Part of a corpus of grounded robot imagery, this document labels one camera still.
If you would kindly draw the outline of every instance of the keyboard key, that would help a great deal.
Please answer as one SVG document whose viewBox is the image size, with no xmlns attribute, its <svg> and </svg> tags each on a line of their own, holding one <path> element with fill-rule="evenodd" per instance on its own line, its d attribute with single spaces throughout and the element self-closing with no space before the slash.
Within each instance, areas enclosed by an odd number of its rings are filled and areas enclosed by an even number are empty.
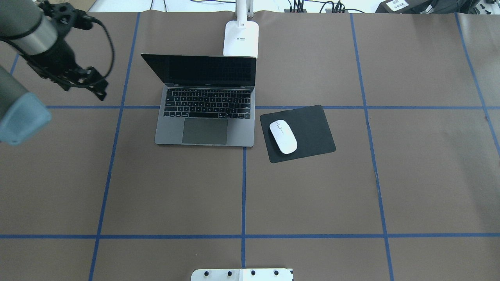
<svg viewBox="0 0 500 281">
<path fill-rule="evenodd" d="M 218 113 L 189 112 L 189 117 L 217 118 L 218 117 Z"/>
</svg>

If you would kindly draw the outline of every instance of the open laptop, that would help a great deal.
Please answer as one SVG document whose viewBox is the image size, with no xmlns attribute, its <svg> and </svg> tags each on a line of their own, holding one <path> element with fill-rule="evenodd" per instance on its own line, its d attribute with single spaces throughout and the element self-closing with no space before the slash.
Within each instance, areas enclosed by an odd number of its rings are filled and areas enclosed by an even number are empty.
<svg viewBox="0 0 500 281">
<path fill-rule="evenodd" d="M 141 56 L 164 83 L 156 144 L 254 145 L 254 57 Z"/>
</svg>

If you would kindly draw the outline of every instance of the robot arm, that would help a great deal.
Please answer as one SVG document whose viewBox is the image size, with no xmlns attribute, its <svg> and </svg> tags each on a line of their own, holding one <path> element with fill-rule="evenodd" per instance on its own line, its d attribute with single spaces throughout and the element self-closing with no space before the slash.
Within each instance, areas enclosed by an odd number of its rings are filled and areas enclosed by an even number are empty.
<svg viewBox="0 0 500 281">
<path fill-rule="evenodd" d="M 89 30 L 93 23 L 102 26 L 111 45 L 111 65 L 104 76 L 94 67 L 80 67 L 64 40 L 71 28 Z M 14 47 L 40 77 L 65 91 L 86 88 L 101 101 L 106 97 L 106 78 L 115 58 L 110 35 L 102 22 L 69 3 L 44 1 L 37 6 L 32 0 L 0 0 L 0 41 Z M 50 119 L 36 96 L 0 66 L 0 141 L 20 144 Z"/>
</svg>

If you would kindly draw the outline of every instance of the laptop keyboard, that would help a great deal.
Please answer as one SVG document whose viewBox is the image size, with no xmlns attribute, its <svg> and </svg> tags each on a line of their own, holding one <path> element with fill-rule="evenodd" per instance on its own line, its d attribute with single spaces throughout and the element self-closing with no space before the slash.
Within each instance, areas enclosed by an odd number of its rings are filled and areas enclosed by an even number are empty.
<svg viewBox="0 0 500 281">
<path fill-rule="evenodd" d="M 168 88 L 164 117 L 250 119 L 249 90 Z"/>
</svg>

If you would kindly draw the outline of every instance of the black mouse pad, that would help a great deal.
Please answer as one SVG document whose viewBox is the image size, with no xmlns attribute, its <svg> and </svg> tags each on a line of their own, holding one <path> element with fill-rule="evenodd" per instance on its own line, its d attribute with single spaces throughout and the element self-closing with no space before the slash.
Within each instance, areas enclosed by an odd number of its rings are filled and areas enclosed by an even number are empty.
<svg viewBox="0 0 500 281">
<path fill-rule="evenodd" d="M 283 154 L 269 129 L 276 120 L 285 120 L 297 140 L 297 150 Z M 314 105 L 260 116 L 265 146 L 271 163 L 334 152 L 335 142 L 323 106 Z"/>
</svg>

